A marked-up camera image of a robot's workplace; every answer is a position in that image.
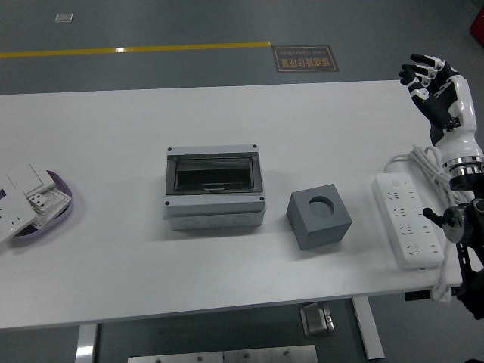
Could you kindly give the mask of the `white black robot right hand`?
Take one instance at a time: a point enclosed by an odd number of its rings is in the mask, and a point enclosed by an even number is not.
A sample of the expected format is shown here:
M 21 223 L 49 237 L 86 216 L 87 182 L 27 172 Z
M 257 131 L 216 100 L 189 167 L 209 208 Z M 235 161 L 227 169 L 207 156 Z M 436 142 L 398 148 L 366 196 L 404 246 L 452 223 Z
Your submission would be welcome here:
M 483 161 L 475 139 L 476 114 L 468 81 L 449 62 L 424 54 L 413 54 L 399 76 L 414 105 L 430 122 L 430 139 L 440 149 L 442 163 Z

